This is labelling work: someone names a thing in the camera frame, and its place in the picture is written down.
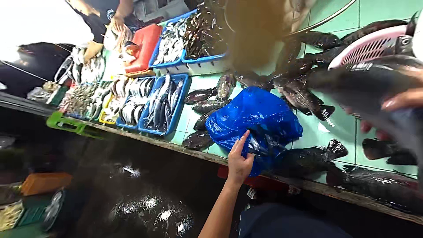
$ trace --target tilapia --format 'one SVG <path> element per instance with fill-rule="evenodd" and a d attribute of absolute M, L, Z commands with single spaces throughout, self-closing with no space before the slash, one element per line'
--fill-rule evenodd
<path fill-rule="evenodd" d="M 345 65 L 327 72 L 317 72 L 307 79 L 308 87 L 330 95 L 338 103 L 383 131 L 389 132 L 398 143 L 410 149 L 419 166 L 419 181 L 423 187 L 423 110 L 403 108 L 385 111 L 381 104 L 398 93 L 423 87 L 417 78 L 396 69 L 421 70 L 423 62 L 414 57 L 393 55 L 365 63 Z"/>
<path fill-rule="evenodd" d="M 253 71 L 235 71 L 233 76 L 243 87 L 256 86 L 266 91 L 270 91 L 273 88 L 271 79 L 267 76 L 259 76 Z"/>
<path fill-rule="evenodd" d="M 348 150 L 336 139 L 329 141 L 327 147 L 289 149 L 275 160 L 274 172 L 287 177 L 304 177 L 328 171 L 339 176 L 342 171 L 331 161 L 347 155 Z"/>
<path fill-rule="evenodd" d="M 417 180 L 400 174 L 372 171 L 344 165 L 342 187 L 369 196 L 380 203 L 401 211 L 423 214 L 422 194 Z"/>
<path fill-rule="evenodd" d="M 198 130 L 193 134 L 189 135 L 185 140 L 182 142 L 182 146 L 188 149 L 196 149 L 201 150 L 205 149 L 209 146 L 214 144 L 213 140 L 211 139 L 208 131 Z"/>
<path fill-rule="evenodd" d="M 216 100 L 227 100 L 235 86 L 236 80 L 233 77 L 233 74 L 222 75 L 217 82 Z"/>
<path fill-rule="evenodd" d="M 373 139 L 363 140 L 364 155 L 369 160 L 377 160 L 390 157 L 388 164 L 417 165 L 417 159 L 408 149 L 401 148 L 394 141 L 377 141 Z"/>
<path fill-rule="evenodd" d="M 386 20 L 386 21 L 373 22 L 359 30 L 356 30 L 355 32 L 352 32 L 342 37 L 341 42 L 342 44 L 349 45 L 353 43 L 354 41 L 360 39 L 361 37 L 368 35 L 370 33 L 373 33 L 375 31 L 385 29 L 388 27 L 406 25 L 406 24 L 407 24 L 406 21 L 401 21 L 401 20 Z"/>
<path fill-rule="evenodd" d="M 297 80 L 275 80 L 279 93 L 298 110 L 307 116 L 314 114 L 319 120 L 326 121 L 335 111 L 334 106 L 323 105 L 323 101 L 307 90 Z"/>
<path fill-rule="evenodd" d="M 329 50 L 325 50 L 320 53 L 312 54 L 312 53 L 306 53 L 304 55 L 304 58 L 310 58 L 315 65 L 325 65 L 329 66 L 330 62 L 332 62 L 333 59 L 335 59 L 336 56 L 341 54 L 341 52 L 346 48 L 347 46 L 338 46 Z"/>
<path fill-rule="evenodd" d="M 211 110 L 211 111 L 209 111 L 208 113 L 206 113 L 206 114 L 204 114 L 204 115 L 202 115 L 196 122 L 195 122 L 195 125 L 194 125 L 194 130 L 205 130 L 206 129 L 206 121 L 207 121 L 207 119 L 210 117 L 210 115 L 213 113 L 213 112 L 215 112 L 215 111 L 217 111 L 217 110 L 219 110 L 220 108 L 216 108 L 216 109 L 213 109 L 213 110 Z"/>
<path fill-rule="evenodd" d="M 308 45 L 312 45 L 322 50 L 332 49 L 340 45 L 339 38 L 332 33 L 323 33 L 319 31 L 307 31 L 298 36 L 298 39 Z"/>
<path fill-rule="evenodd" d="M 217 101 L 217 100 L 200 101 L 192 105 L 192 109 L 197 113 L 206 114 L 213 109 L 217 109 L 217 108 L 221 108 L 225 106 L 230 101 L 231 99 L 225 100 L 225 101 Z"/>
<path fill-rule="evenodd" d="M 213 89 L 199 89 L 194 90 L 185 97 L 184 103 L 191 105 L 199 101 L 204 101 L 212 96 Z"/>

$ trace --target fish stall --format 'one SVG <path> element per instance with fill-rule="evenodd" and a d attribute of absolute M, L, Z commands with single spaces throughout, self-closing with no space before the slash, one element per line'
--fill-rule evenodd
<path fill-rule="evenodd" d="M 229 65 L 223 35 L 233 29 L 227 9 L 214 4 L 142 28 L 130 44 L 105 45 L 89 64 L 74 48 L 57 74 L 67 90 L 47 124 L 94 138 L 107 131 L 221 165 L 248 129 L 250 176 L 423 224 L 421 118 L 380 109 L 387 95 L 422 86 L 399 71 L 423 69 L 416 59 L 423 60 L 423 17 L 415 13 L 423 2 L 292 6 L 296 33 L 278 40 L 258 69 Z M 378 140 L 365 122 L 396 140 Z"/>

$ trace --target blue plastic bag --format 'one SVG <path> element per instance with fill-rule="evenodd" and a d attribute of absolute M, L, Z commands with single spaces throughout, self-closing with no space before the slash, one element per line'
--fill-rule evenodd
<path fill-rule="evenodd" d="M 247 156 L 251 135 L 254 134 L 261 147 L 273 151 L 269 156 L 256 155 L 251 177 L 263 170 L 271 170 L 273 159 L 284 146 L 302 136 L 302 126 L 288 105 L 276 95 L 254 86 L 245 88 L 229 104 L 210 115 L 206 128 L 213 141 L 228 152 L 248 129 L 251 133 L 244 144 L 242 156 Z M 280 146 L 269 148 L 265 135 L 275 139 Z"/>

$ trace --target vendor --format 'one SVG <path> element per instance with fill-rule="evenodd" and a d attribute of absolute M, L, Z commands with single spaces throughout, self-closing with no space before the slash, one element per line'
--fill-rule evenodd
<path fill-rule="evenodd" d="M 135 31 L 142 27 L 133 12 L 132 0 L 66 0 L 91 28 L 94 40 L 88 43 L 84 59 L 87 62 L 103 48 L 106 26 L 120 32 L 126 24 Z"/>
<path fill-rule="evenodd" d="M 200 232 L 199 238 L 229 237 L 233 208 L 242 183 L 253 167 L 254 156 L 241 156 L 249 130 L 236 141 L 229 153 L 228 179 Z M 241 214 L 239 237 L 343 237 L 351 236 L 332 224 L 313 218 L 295 208 L 276 203 L 252 207 Z"/>

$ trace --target pink plastic basket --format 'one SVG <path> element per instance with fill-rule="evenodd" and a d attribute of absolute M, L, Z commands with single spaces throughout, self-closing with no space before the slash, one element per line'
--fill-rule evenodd
<path fill-rule="evenodd" d="M 328 69 L 345 64 L 356 64 L 379 57 L 385 49 L 384 44 L 392 38 L 405 34 L 407 25 L 394 26 L 368 34 L 349 45 L 329 64 Z"/>

